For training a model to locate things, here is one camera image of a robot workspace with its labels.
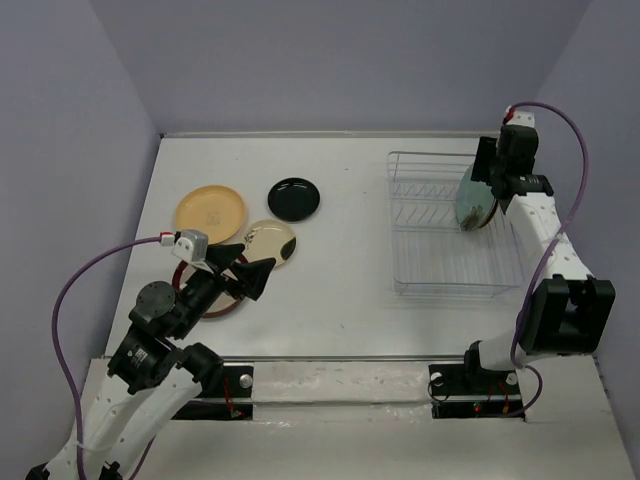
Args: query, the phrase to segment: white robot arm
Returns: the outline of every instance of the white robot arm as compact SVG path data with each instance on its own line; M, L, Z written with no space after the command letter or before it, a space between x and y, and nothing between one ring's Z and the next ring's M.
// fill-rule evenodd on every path
M182 350L169 339L185 338L223 292L257 300L275 259L236 263L244 245L208 246L207 236L195 230L180 232L176 240L172 253L196 272L179 291L166 282L152 282L140 291L129 313L132 325L109 361L83 425L77 426L84 432L83 444L74 428L60 453L33 468L27 480L122 479L175 413L220 381L218 355L200 343ZM235 279L223 274L227 269Z
M538 136L533 115L523 114L502 126L500 138L481 137L472 181L486 183L511 222L532 271L557 238L537 287L523 312L515 359L520 365L557 355L592 353L600 341L615 299L611 282L597 280L582 263L566 234L557 235L553 189L533 174ZM465 354L467 371L509 371L513 330L475 342Z

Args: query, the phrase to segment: screw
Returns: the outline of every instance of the screw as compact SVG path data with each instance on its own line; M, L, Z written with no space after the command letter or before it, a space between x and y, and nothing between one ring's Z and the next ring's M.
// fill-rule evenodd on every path
M507 375L507 384L516 385L517 383L518 383L518 375L516 375L513 372Z
M435 372L431 374L430 377L431 385L434 387L441 387L444 385L444 379L442 378L442 374L440 372Z
M251 388L253 385L253 377L248 373L244 373L240 375L239 383L242 388Z

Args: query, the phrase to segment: light purple wall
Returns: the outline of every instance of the light purple wall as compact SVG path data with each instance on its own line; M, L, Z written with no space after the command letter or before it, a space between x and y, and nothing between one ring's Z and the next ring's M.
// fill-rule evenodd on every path
M91 0L162 132L495 128L589 0Z
M581 211L570 230L596 276L614 282L617 299L598 350L614 413L640 475L640 2L595 0L538 95L567 111L592 156ZM549 173L566 213L580 179L570 131L539 114L537 168Z
M0 477L13 480L69 433L51 309L78 266L135 234L158 136L86 0L3 2L0 63ZM126 262L96 269L63 307L79 382L104 350Z

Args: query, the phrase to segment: white tabletop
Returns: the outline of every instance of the white tabletop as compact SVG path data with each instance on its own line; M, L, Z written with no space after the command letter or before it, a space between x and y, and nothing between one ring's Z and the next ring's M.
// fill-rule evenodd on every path
M278 180L307 178L322 197L313 217L293 225L297 250L274 270L259 301L201 321L186 343L202 342L223 356L461 355L473 341L512 327L519 296L452 308L391 291L387 154L469 154L476 145L477 138L164 139L138 237L172 230L180 200L203 185L228 185L243 196L249 215L235 240L249 224L272 218L266 199ZM168 249L134 249L108 355L129 327L139 290L170 280L177 263Z
M319 211L293 226L298 249L273 272L262 298L245 301L220 320L201 321L187 343L203 342L225 357L461 355L474 340L510 329L517 292L455 306L399 299L391 292L387 154L473 153L476 142L164 139L138 237L173 229L179 201L203 185L236 189L249 210L246 226L271 217L266 197L278 180L307 178L322 195ZM129 326L138 291L150 281L169 280L176 264L167 249L134 250L107 355ZM633 479L591 359L556 358L538 366L545 390L525 423L433 420L424 403L426 363L257 363L254 421L172 421L138 479ZM85 396L104 369L104 361L94 362ZM377 380L376 386L372 376L387 381ZM521 375L520 386L526 403L535 390L533 377ZM371 406L379 402L386 405Z

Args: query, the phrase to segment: wire dish rack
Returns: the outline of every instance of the wire dish rack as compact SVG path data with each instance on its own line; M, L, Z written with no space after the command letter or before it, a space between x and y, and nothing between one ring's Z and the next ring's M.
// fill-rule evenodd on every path
M493 297L522 285L520 247L498 209L463 232L456 194L474 155L391 152L387 157L393 288L400 295Z

